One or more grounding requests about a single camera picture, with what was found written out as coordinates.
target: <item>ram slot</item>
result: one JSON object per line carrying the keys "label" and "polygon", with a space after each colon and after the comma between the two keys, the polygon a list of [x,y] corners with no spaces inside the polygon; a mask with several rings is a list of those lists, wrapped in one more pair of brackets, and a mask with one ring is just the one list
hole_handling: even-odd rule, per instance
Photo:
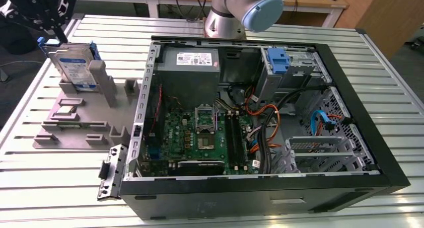
{"label": "ram slot", "polygon": [[241,127],[238,117],[234,115],[225,116],[225,136],[229,166],[244,166],[245,156],[242,149]]}

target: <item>motherboard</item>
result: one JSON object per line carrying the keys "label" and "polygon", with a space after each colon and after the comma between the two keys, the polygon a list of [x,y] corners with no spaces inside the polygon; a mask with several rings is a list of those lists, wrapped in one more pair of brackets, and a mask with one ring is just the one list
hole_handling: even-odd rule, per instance
{"label": "motherboard", "polygon": [[[149,161],[141,163],[142,176],[180,175],[176,167],[181,165],[204,166],[210,173],[222,169],[218,172],[228,175],[257,173],[248,159],[246,143],[241,140],[250,130],[249,116],[217,110],[210,110],[210,113],[205,110],[197,111],[197,116],[196,112],[166,113],[162,144],[148,146]],[[198,126],[209,124],[213,131],[198,130]],[[229,124],[240,129],[232,130]]]}

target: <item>green circuit board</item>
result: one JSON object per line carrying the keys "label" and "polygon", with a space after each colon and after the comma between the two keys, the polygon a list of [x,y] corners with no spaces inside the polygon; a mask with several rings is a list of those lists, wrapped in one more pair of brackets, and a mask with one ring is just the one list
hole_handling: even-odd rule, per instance
{"label": "green circuit board", "polygon": [[[214,121],[210,121],[208,115],[198,117],[200,124],[216,123],[214,133],[197,134],[194,112],[176,111],[165,115],[162,145],[160,148],[150,148],[158,153],[158,156],[149,162],[150,176],[166,176],[168,162],[180,160],[218,160],[225,162],[225,174],[253,173],[249,165],[237,170],[228,166],[225,118],[222,113],[217,113],[214,117]],[[238,122],[241,128],[245,129],[250,124],[250,119],[246,115],[238,116]]]}

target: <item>slotted metal table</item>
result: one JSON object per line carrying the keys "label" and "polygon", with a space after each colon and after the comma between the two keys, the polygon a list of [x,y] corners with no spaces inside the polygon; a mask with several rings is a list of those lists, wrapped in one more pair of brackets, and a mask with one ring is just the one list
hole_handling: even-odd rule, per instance
{"label": "slotted metal table", "polygon": [[[85,15],[72,19],[65,34],[70,42],[97,43],[114,81],[141,81],[150,36],[201,37],[202,24]],[[412,185],[336,213],[142,221],[122,201],[96,201],[105,151],[32,147],[32,137],[60,93],[60,75],[46,60],[0,133],[0,227],[424,226],[424,105],[368,36],[350,29],[282,25],[262,33],[246,32],[246,36],[330,46]]]}

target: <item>wooden cabinet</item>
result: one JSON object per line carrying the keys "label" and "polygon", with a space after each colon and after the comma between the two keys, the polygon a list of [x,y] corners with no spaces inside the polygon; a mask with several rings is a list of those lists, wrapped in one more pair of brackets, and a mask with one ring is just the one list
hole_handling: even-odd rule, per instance
{"label": "wooden cabinet", "polygon": [[337,28],[361,28],[386,58],[397,52],[424,22],[424,0],[345,0]]}

